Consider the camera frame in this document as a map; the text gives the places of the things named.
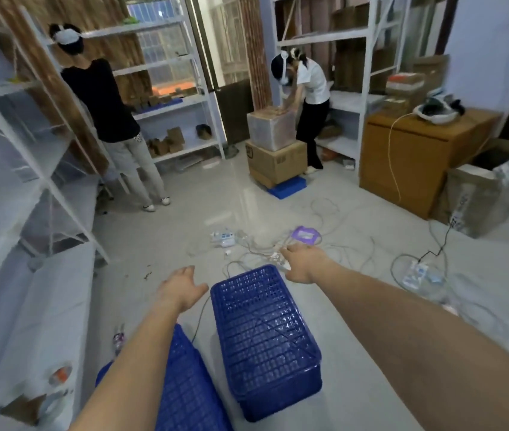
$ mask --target person in black shirt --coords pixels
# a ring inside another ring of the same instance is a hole
[[[109,62],[104,58],[90,61],[83,56],[81,31],[72,24],[51,24],[49,33],[59,48],[72,58],[73,65],[64,68],[61,77],[89,110],[97,136],[117,169],[125,175],[131,190],[143,201],[143,210],[152,212],[155,206],[139,178],[139,166],[149,176],[161,203],[169,205],[171,200],[141,135],[141,127],[119,95]]]

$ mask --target door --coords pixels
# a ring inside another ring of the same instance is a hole
[[[208,90],[215,91],[229,144],[249,138],[253,101],[239,0],[188,0]]]

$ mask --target shelving unit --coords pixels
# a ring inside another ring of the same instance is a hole
[[[331,91],[330,96],[330,107],[335,110],[344,112],[350,112],[358,114],[359,122],[357,130],[357,136],[350,136],[349,133],[345,132],[345,136],[340,136],[335,139],[317,139],[318,145],[329,148],[336,151],[339,154],[350,157],[356,160],[356,166],[359,167],[360,162],[360,151],[362,146],[362,135],[364,133],[364,126],[366,117],[369,111],[375,107],[381,100],[384,99],[383,95],[373,95],[370,93],[370,80],[371,77],[382,72],[397,72],[402,64],[402,55],[404,51],[404,43],[406,41],[406,31],[409,19],[409,9],[412,0],[404,0],[401,12],[402,16],[400,20],[388,21],[388,16],[391,7],[394,5],[396,0],[386,0],[386,3],[381,7],[380,22],[376,23],[379,0],[370,0],[370,10],[368,16],[368,27],[362,28],[350,28],[347,30],[340,31],[328,31],[328,32],[316,32],[300,34],[294,38],[285,39],[286,31],[289,28],[292,18],[295,18],[296,29],[300,32],[301,24],[301,0],[294,0],[292,3],[291,11],[288,15],[288,20],[285,26],[285,32],[282,39],[279,40],[276,31],[276,17],[275,17],[275,4],[280,0],[271,0],[272,6],[272,25],[273,25],[273,36],[276,37],[275,44],[277,53],[284,47],[301,46],[309,43],[329,43],[347,39],[359,39],[366,38],[366,56],[364,63],[364,76],[362,80],[362,93],[356,92],[342,92],[342,91]],[[388,66],[379,71],[372,71],[372,55],[374,46],[378,40],[378,37],[384,30],[398,28],[399,39],[394,57],[394,64]]]
[[[213,139],[210,139],[208,141],[202,141],[201,139],[185,139],[185,148],[182,151],[179,151],[177,153],[167,154],[165,156],[160,156],[155,159],[155,162],[164,161],[168,159],[174,159],[176,157],[194,152],[194,151],[200,151],[202,149],[209,148],[211,146],[217,145],[219,148],[219,151],[221,153],[222,158],[225,158],[225,153],[223,151],[223,135],[220,133],[218,127],[217,127],[217,112],[215,111],[215,104],[213,103],[213,100],[215,98],[210,98],[209,95],[206,93],[206,80],[205,80],[205,74],[203,72],[203,68],[201,66],[201,60],[199,58],[199,53],[197,50],[195,38],[193,34],[188,34],[187,30],[192,30],[191,22],[188,16],[187,6],[185,3],[185,0],[178,0],[179,3],[177,3],[177,0],[171,0],[173,4],[173,9],[175,12],[178,12],[178,7],[180,7],[180,14],[175,15],[172,18],[163,18],[160,21],[150,21],[150,22],[141,22],[138,24],[129,24],[129,25],[118,25],[115,27],[109,27],[109,28],[102,28],[100,30],[92,30],[92,31],[84,31],[81,36],[84,39],[91,39],[91,38],[102,38],[102,37],[110,37],[110,36],[116,36],[116,35],[122,35],[122,34],[129,34],[129,33],[141,33],[145,31],[152,31],[156,30],[158,28],[163,28],[166,26],[179,26],[181,28],[182,35],[185,38],[185,44],[186,44],[186,50],[188,54],[181,55],[179,57],[154,62],[154,63],[146,63],[141,64],[137,66],[130,66],[128,68],[123,69],[116,69],[113,71],[113,75],[121,76],[121,75],[127,75],[131,74],[133,72],[139,72],[144,71],[152,68],[157,68],[158,66],[166,66],[166,65],[173,65],[178,64],[181,62],[190,62],[193,65],[193,73],[194,73],[194,80],[196,85],[197,94],[191,95],[183,98],[182,103],[172,104],[169,106],[161,107],[155,110],[149,110],[143,113],[138,113],[133,115],[133,117],[136,119],[136,121],[142,121],[147,118],[154,118],[159,115],[165,115],[170,112],[175,112],[184,108],[187,108],[189,106],[194,106],[196,104],[201,104],[203,111],[205,112],[208,117],[210,117],[210,126],[213,130]],[[53,53],[51,52],[51,46],[55,45],[52,39],[45,36],[42,29],[37,26],[36,22],[33,20],[33,18],[30,16],[29,12],[25,9],[25,7],[21,6],[21,13],[26,18],[29,27],[33,30],[35,37],[37,38],[38,42],[43,47],[44,51],[46,52],[47,56],[49,57],[49,60],[53,64],[55,70],[57,72],[61,72],[62,67],[57,62],[57,59],[54,57]],[[93,133],[93,136],[97,139],[97,142],[100,146],[101,151],[103,151],[105,157],[107,158],[108,162],[115,165],[113,163],[112,158],[108,154],[108,152],[105,149],[105,145],[103,142],[97,137],[97,132],[95,130],[95,127],[93,127],[93,123],[90,119],[90,117],[87,114],[86,108],[83,106],[83,104],[77,99],[74,93],[72,93],[73,99],[75,101],[75,104],[77,108],[79,109],[81,115],[83,116],[83,120],[87,124],[87,126],[90,128],[91,132]],[[123,187],[123,189],[129,193],[129,188],[123,181],[123,178],[119,175],[119,181]]]
[[[2,18],[0,21],[0,34],[14,41],[18,53],[38,79],[27,55]],[[51,98],[40,80],[32,80],[0,84],[0,100],[11,100],[13,94],[25,93],[29,88],[41,88]],[[35,132],[23,122],[25,129],[12,125],[10,121],[19,116],[4,114],[5,106],[0,106],[0,339],[7,339],[6,344],[0,340],[0,406],[22,393],[34,397],[53,392],[46,372],[71,364],[72,374],[61,387],[68,392],[57,406],[60,412],[42,427],[63,431],[79,411],[95,253],[106,261],[110,259],[92,233],[100,175],[57,104],[52,98],[51,101],[62,123]],[[60,129],[65,129],[66,134],[59,136]],[[87,174],[64,157],[73,141],[95,174]],[[5,161],[7,153],[13,161]],[[66,180],[58,171],[66,164],[72,166],[73,173],[83,176],[75,181]],[[43,200],[48,204],[45,209]],[[42,223],[42,214],[48,216],[43,230],[50,238],[46,254],[40,254],[23,237],[29,224]],[[53,253],[54,233],[83,243]],[[38,268],[35,273],[28,268],[33,258]],[[21,308],[17,296],[22,297]],[[4,320],[9,314],[13,319]],[[6,431],[26,428],[2,416],[0,423],[0,429]]]

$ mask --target white storage box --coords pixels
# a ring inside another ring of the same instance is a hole
[[[294,112],[266,107],[246,116],[251,142],[268,151],[278,151],[296,142]]]

